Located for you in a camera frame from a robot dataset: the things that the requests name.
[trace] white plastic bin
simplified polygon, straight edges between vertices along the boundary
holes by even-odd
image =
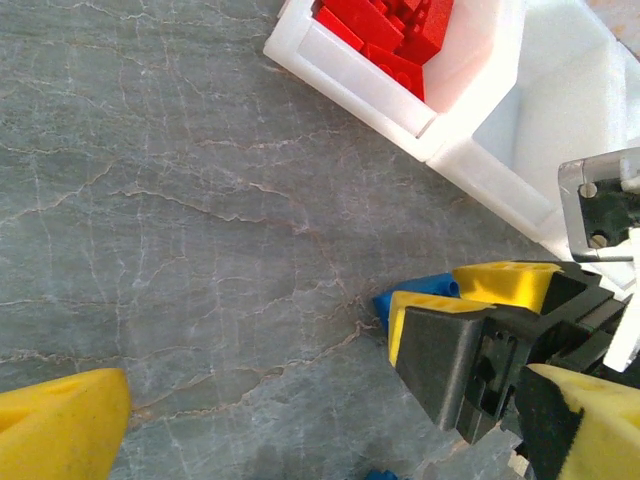
[[[285,4],[269,57],[570,259],[558,166],[640,143],[640,65],[581,0],[456,0],[425,103],[313,20],[313,4]],[[633,285],[630,264],[594,267],[618,293]]]

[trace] marble surface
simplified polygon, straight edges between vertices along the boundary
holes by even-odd
[[[126,369],[112,480],[512,478],[369,299],[548,254],[265,58],[281,3],[0,0],[0,390]]]

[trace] red lego brick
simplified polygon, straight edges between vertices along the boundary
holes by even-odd
[[[404,38],[402,31],[384,16],[379,8],[387,6],[381,0],[322,0],[324,5],[365,43],[372,43],[389,52]]]
[[[380,70],[424,102],[424,76],[421,65],[411,63],[370,43],[365,45],[362,53]]]
[[[408,21],[404,41],[395,53],[419,65],[431,60],[442,48],[452,9],[453,0],[423,2]]]
[[[331,13],[331,10],[327,7],[322,7],[320,9],[316,15],[316,20],[339,36],[347,44],[351,45],[351,47],[358,52],[364,46],[362,39],[342,23],[338,17]]]

